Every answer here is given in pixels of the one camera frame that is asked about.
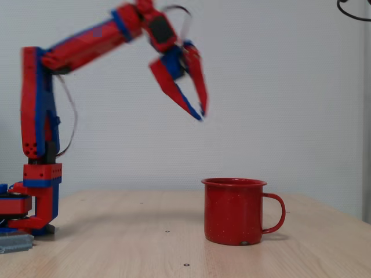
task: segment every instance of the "red mug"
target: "red mug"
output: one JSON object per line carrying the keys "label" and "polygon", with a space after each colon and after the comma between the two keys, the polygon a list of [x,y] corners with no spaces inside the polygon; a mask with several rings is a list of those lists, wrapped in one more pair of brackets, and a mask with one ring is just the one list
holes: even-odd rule
{"label": "red mug", "polygon": [[[285,221],[283,200],[276,194],[263,193],[267,183],[245,178],[208,178],[205,184],[205,236],[211,242],[246,246],[259,243],[265,233],[277,231]],[[263,197],[279,201],[281,219],[270,229],[263,229]]]}

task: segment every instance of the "mug handle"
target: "mug handle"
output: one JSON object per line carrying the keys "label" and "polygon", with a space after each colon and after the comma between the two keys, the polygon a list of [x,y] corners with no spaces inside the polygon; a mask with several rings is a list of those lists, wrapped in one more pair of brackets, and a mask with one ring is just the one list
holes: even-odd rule
{"label": "mug handle", "polygon": [[279,197],[276,194],[263,193],[263,197],[275,199],[275,200],[279,201],[279,203],[281,204],[282,214],[281,214],[281,219],[279,220],[278,224],[275,225],[273,228],[263,230],[263,233],[274,233],[275,231],[277,231],[283,225],[283,222],[285,222],[285,218],[286,218],[285,203],[283,202],[281,197]]}

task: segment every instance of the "gray metal piece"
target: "gray metal piece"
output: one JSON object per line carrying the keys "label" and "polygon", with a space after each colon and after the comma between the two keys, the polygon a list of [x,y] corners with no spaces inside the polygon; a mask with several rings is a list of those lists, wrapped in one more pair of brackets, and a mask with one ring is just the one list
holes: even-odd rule
{"label": "gray metal piece", "polygon": [[34,237],[25,232],[0,233],[0,254],[28,251]]}

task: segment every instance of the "white wall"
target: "white wall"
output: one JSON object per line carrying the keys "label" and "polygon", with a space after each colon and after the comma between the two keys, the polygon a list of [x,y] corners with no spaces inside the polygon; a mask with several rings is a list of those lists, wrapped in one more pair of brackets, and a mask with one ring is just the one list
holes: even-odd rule
{"label": "white wall", "polygon": [[[346,213],[362,211],[364,24],[335,1],[183,0],[195,20],[210,94],[206,122],[166,97],[146,39],[69,75],[79,126],[61,195],[88,188],[201,189],[205,177],[268,181]],[[362,13],[364,4],[349,9]],[[0,180],[14,183],[21,151],[20,48],[48,47],[106,19],[120,0],[0,0]],[[177,14],[171,17],[179,26]],[[183,89],[197,99],[189,81]],[[72,113],[56,85],[68,143]]]}
{"label": "white wall", "polygon": [[[371,18],[371,6],[366,3]],[[364,102],[364,148],[363,148],[363,220],[371,224],[371,23],[365,28],[365,102]]]}

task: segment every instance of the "robotic arm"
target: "robotic arm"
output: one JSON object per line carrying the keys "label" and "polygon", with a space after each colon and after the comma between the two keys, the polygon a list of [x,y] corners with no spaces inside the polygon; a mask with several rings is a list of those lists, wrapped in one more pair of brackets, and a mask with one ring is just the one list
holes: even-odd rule
{"label": "robotic arm", "polygon": [[[53,76],[69,74],[139,38],[143,32],[161,54],[150,69],[163,92],[195,119],[202,120],[175,82],[189,74],[199,95],[200,114],[205,116],[208,97],[200,55],[192,42],[179,42],[166,15],[154,8],[152,0],[124,4],[112,11],[111,19],[49,49],[23,48],[20,110],[23,152],[28,164],[24,165],[22,182],[9,189],[0,185],[0,232],[21,230],[43,235],[54,231],[49,223],[58,215],[62,165],[56,163],[60,119],[54,102]],[[28,218],[32,196],[36,197],[35,215]]]}

